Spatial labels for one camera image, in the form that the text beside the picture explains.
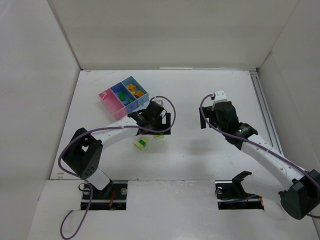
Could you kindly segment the lime green lego brick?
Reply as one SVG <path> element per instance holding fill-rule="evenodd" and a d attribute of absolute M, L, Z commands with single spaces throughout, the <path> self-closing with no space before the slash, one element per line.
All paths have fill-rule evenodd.
<path fill-rule="evenodd" d="M 158 134 L 154 136 L 156 139 L 163 139 L 165 136 L 163 134 Z"/>

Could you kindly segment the large yellow lego brick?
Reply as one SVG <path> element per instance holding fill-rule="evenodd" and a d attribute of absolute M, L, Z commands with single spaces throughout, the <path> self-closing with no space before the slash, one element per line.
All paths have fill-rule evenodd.
<path fill-rule="evenodd" d="M 131 91 L 131 90 L 136 91 L 136 86 L 133 85 L 133 84 L 128 84 L 126 87 L 127 87 L 127 89 L 128 89 L 129 91 Z"/>

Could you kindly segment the green lego plate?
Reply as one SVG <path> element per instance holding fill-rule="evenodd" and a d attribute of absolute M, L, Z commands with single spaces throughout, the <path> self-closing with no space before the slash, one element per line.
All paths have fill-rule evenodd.
<path fill-rule="evenodd" d="M 121 101 L 125 101 L 126 100 L 126 94 L 124 91 L 119 91 L 118 92 L 118 97 Z"/>

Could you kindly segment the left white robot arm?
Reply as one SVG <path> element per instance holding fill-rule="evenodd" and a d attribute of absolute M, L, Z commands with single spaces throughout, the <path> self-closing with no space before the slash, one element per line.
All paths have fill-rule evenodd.
<path fill-rule="evenodd" d="M 76 177 L 106 194 L 111 190 L 113 181 L 99 168 L 103 150 L 130 137 L 169 135 L 171 127 L 171 113 L 152 100 L 145 108 L 133 111 L 107 127 L 79 128 L 62 151 L 60 160 Z"/>

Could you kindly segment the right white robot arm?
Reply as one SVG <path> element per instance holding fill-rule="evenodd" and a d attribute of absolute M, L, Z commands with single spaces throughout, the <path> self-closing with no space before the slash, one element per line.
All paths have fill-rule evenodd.
<path fill-rule="evenodd" d="M 231 101 L 220 101 L 213 106 L 200 106 L 201 129 L 210 126 L 225 140 L 253 158 L 276 180 L 270 184 L 256 173 L 243 170 L 230 180 L 220 180 L 216 196 L 225 205 L 239 205 L 251 198 L 267 198 L 281 205 L 296 220 L 309 216 L 320 204 L 320 173 L 307 171 L 282 156 L 259 135 L 251 125 L 240 122 Z"/>

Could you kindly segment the purple-blue plastic bin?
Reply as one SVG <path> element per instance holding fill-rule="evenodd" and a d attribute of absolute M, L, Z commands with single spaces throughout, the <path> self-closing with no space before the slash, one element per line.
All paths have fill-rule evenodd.
<path fill-rule="evenodd" d="M 131 93 L 131 91 L 122 83 L 119 82 L 110 88 L 120 103 L 124 105 L 127 113 L 135 112 L 138 108 L 138 99 Z"/>

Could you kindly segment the pale yellow green lego stack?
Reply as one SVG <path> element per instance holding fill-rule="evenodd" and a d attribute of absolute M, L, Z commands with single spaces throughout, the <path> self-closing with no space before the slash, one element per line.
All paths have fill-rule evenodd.
<path fill-rule="evenodd" d="M 147 137 L 142 137 L 140 140 L 134 142 L 134 146 L 139 150 L 143 150 L 149 143 L 149 139 Z"/>

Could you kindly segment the pink plastic bin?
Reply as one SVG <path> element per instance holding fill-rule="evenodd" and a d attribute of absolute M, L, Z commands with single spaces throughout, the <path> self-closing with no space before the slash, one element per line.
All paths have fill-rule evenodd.
<path fill-rule="evenodd" d="M 101 92 L 98 96 L 116 120 L 121 120 L 127 115 L 128 112 L 125 105 L 111 88 Z"/>

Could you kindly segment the light blue plastic bin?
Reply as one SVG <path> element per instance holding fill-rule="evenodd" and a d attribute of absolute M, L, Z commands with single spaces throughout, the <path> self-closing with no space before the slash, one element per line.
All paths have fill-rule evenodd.
<path fill-rule="evenodd" d="M 142 97 L 138 97 L 134 95 L 135 98 L 137 99 L 138 106 L 142 106 L 143 104 L 149 101 L 149 93 L 136 81 L 136 79 L 133 76 L 126 78 L 125 80 L 122 81 L 122 83 L 124 84 L 125 87 L 127 87 L 127 85 L 130 85 L 130 84 L 136 86 L 136 93 L 138 91 L 141 91 L 144 93 Z"/>

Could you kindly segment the aluminium rail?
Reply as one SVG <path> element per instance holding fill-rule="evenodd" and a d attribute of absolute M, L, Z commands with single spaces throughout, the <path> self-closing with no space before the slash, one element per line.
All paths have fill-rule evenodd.
<path fill-rule="evenodd" d="M 258 71 L 250 70 L 249 75 L 253 84 L 253 88 L 255 90 L 255 94 L 258 100 L 260 111 L 262 113 L 263 121 L 265 123 L 265 127 L 268 133 L 268 138 L 270 140 L 270 143 L 275 150 L 277 150 L 280 154 L 283 154 L 283 149 L 280 143 L 280 139 L 278 137 L 276 127 L 275 127 L 262 85 L 260 82 Z"/>

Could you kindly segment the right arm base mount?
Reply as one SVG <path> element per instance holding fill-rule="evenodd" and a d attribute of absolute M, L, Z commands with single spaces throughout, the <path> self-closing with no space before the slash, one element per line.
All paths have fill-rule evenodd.
<path fill-rule="evenodd" d="M 264 210 L 260 196 L 246 193 L 242 181 L 250 176 L 249 171 L 242 171 L 231 180 L 216 180 L 214 195 L 219 210 Z"/>

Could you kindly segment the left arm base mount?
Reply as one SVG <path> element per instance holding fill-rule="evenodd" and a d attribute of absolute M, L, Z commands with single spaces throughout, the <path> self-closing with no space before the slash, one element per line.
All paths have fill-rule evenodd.
<path fill-rule="evenodd" d="M 93 211 L 125 211 L 127 208 L 128 181 L 114 181 L 107 191 L 100 191 L 94 186 L 89 210 Z M 81 191 L 80 209 L 86 210 L 90 200 L 90 188 L 87 183 L 78 185 Z"/>

